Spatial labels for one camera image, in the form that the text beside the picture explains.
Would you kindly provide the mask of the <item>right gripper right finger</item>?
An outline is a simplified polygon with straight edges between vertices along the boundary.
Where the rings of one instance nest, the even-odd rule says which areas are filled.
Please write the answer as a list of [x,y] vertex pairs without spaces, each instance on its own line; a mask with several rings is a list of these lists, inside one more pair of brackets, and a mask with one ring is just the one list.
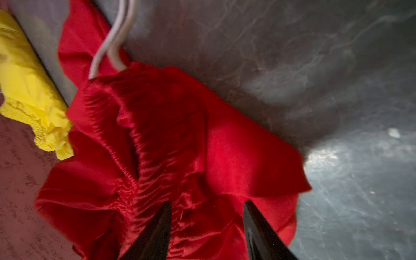
[[297,260],[251,200],[243,210],[249,260]]

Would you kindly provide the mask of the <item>red shorts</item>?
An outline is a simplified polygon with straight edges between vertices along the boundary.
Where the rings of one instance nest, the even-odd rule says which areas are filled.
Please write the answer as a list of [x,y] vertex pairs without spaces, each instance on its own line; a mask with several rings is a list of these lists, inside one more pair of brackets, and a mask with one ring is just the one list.
[[110,27],[90,1],[70,1],[58,58],[77,87],[67,117],[74,155],[35,200],[84,260],[118,260],[166,201],[170,260],[246,260],[243,207],[252,200],[282,242],[295,237],[303,158],[176,67],[104,59]]

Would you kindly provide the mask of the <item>yellow shorts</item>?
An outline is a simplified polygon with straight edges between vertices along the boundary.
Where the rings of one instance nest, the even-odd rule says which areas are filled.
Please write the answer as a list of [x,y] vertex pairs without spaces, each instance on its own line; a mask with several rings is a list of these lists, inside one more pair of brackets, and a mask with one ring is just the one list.
[[74,155],[68,109],[16,20],[1,10],[1,115],[29,125],[34,143],[59,160]]

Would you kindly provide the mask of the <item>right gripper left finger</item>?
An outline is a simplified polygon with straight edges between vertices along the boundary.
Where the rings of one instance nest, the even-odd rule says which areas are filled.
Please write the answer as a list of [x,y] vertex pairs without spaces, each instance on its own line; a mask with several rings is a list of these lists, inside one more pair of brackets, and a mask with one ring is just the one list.
[[165,201],[121,260],[167,260],[172,205]]

